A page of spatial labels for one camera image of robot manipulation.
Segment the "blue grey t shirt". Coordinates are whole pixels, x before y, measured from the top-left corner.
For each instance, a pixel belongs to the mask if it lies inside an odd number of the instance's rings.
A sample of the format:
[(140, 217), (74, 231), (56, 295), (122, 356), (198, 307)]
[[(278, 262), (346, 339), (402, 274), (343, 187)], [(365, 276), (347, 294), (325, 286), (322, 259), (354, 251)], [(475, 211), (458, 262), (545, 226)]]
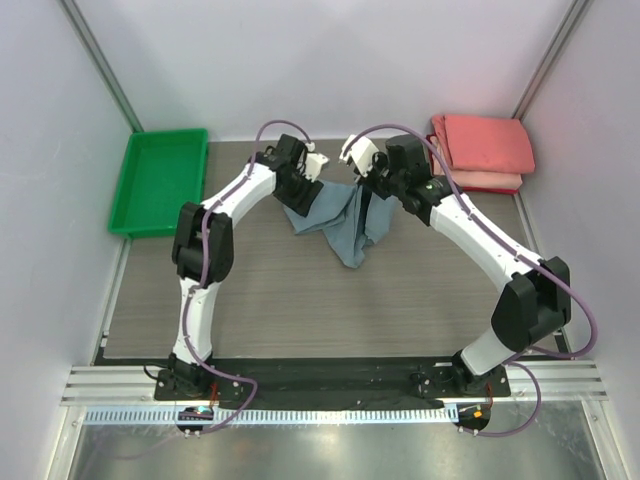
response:
[(296, 235), (321, 231), (342, 264), (356, 269), (365, 260), (365, 248), (389, 233), (398, 200), (382, 199), (362, 185), (322, 184), (306, 216), (286, 206), (284, 212)]

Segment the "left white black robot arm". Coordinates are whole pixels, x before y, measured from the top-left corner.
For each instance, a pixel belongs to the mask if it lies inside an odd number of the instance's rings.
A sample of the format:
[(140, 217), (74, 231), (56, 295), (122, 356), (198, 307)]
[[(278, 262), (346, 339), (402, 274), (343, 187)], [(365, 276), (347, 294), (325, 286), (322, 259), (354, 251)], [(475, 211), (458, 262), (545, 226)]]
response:
[(211, 390), (215, 374), (207, 362), (212, 358), (214, 308), (234, 263), (237, 224), (270, 196), (307, 216), (323, 189), (319, 177), (328, 163), (314, 144), (283, 134), (276, 145), (253, 154), (219, 193), (182, 206), (171, 254), (181, 288), (178, 336), (168, 360), (174, 390), (193, 400)]

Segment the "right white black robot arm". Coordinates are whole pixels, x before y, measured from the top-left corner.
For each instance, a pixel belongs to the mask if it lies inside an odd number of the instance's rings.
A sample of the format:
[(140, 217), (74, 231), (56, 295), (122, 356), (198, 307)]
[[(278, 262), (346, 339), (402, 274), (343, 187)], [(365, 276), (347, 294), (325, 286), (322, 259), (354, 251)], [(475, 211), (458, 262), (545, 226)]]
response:
[(410, 134), (379, 150), (367, 137), (350, 137), (341, 159), (360, 184), (383, 199), (394, 197), (410, 214), (456, 244), (488, 276), (500, 296), (488, 329), (451, 359), (451, 383), (460, 394), (480, 395), (506, 360), (555, 333), (571, 318), (565, 291), (570, 272), (558, 257), (542, 259), (484, 216), (444, 175), (435, 175), (426, 147)]

